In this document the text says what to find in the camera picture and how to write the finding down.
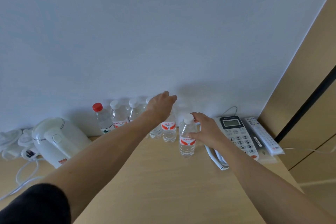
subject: sticker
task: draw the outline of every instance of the sticker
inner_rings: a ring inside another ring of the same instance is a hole
[[[261,145],[261,143],[259,142],[259,140],[254,136],[253,137],[254,138],[254,140],[257,142],[257,144],[259,145],[259,147],[262,147],[262,145]]]
[[[116,122],[114,122],[114,126],[115,126],[115,128],[118,128],[118,127],[120,127],[122,125],[125,125],[127,123],[128,123],[128,118],[126,120],[123,120],[123,121],[116,121]]]
[[[195,141],[195,139],[180,136],[180,144],[182,145],[194,145]]]
[[[109,127],[109,128],[101,128],[100,130],[103,132],[103,134],[106,134],[106,133],[112,131],[113,129],[115,129],[115,127],[112,124],[111,127]]]
[[[176,123],[175,122],[162,122],[161,123],[161,128],[162,130],[173,130],[176,128]]]
[[[66,161],[67,161],[67,159],[64,158],[64,159],[60,160],[59,162],[61,163],[61,165],[63,165],[63,163],[66,162]]]

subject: plastic water bottle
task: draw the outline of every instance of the plastic water bottle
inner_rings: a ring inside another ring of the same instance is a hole
[[[113,100],[110,103],[112,108],[112,121],[115,128],[123,126],[128,123],[127,110],[124,105],[121,105],[118,100]]]
[[[176,139],[176,117],[172,111],[165,122],[161,124],[163,140],[165,142],[174,142]]]
[[[151,100],[152,98],[149,97],[146,99],[146,104],[148,105],[149,101]],[[162,129],[161,129],[161,124],[159,124],[156,128],[154,128],[152,131],[149,132],[149,136],[151,138],[155,138],[155,139],[159,139],[161,138],[162,136]]]
[[[186,137],[189,132],[197,132],[196,123],[194,122],[194,116],[190,113],[183,117],[183,121],[180,124],[180,153],[183,157],[189,158],[195,152],[195,140]]]
[[[97,120],[100,130],[106,134],[114,129],[112,116],[101,103],[95,103],[92,109],[97,113]]]
[[[132,122],[134,121],[137,117],[140,116],[140,114],[143,112],[143,108],[141,106],[139,106],[139,102],[136,98],[132,98],[129,102],[128,102],[129,106],[131,107],[131,109],[129,110],[129,121]]]

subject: black sleeve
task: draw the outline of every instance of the black sleeve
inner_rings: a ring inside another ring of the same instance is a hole
[[[51,184],[36,184],[0,211],[0,224],[70,224],[70,206],[64,192]]]

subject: hand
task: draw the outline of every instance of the hand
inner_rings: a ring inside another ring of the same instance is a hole
[[[146,112],[149,112],[157,123],[164,122],[169,117],[176,100],[176,95],[170,96],[169,92],[165,91],[149,101],[146,107]]]
[[[201,112],[191,113],[195,122],[200,122],[201,132],[188,133],[187,137],[203,142],[206,146],[218,150],[223,140],[227,140],[225,135],[221,132],[216,122]]]

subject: white kettle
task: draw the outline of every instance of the white kettle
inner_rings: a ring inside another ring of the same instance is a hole
[[[55,168],[91,143],[78,127],[62,118],[41,121],[34,127],[31,135],[40,154]]]

